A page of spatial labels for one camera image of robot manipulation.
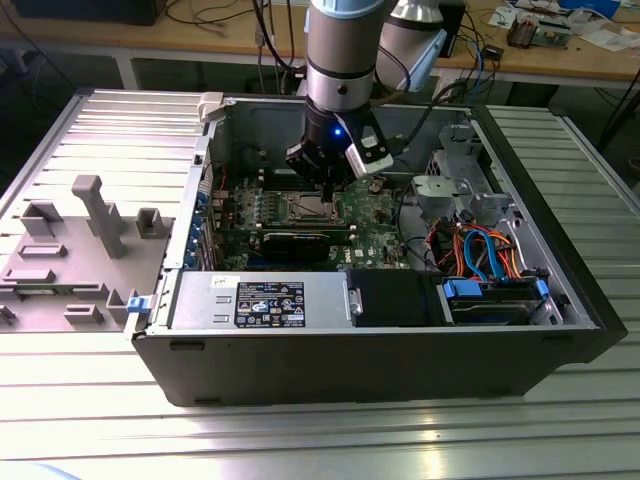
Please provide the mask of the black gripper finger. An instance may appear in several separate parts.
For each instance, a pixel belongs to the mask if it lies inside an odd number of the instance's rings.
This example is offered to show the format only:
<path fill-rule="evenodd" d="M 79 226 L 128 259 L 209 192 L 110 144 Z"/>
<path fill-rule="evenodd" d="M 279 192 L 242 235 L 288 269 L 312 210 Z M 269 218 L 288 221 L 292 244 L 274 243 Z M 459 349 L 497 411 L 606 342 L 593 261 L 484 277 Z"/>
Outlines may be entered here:
<path fill-rule="evenodd" d="M 356 177 L 353 173 L 331 173 L 327 179 L 327 201 L 333 202 L 334 193 L 342 192 L 355 180 Z"/>
<path fill-rule="evenodd" d="M 321 192 L 321 201 L 328 202 L 328 174 L 324 152 L 313 143 L 299 143 L 286 151 L 286 163 L 299 176 Z"/>

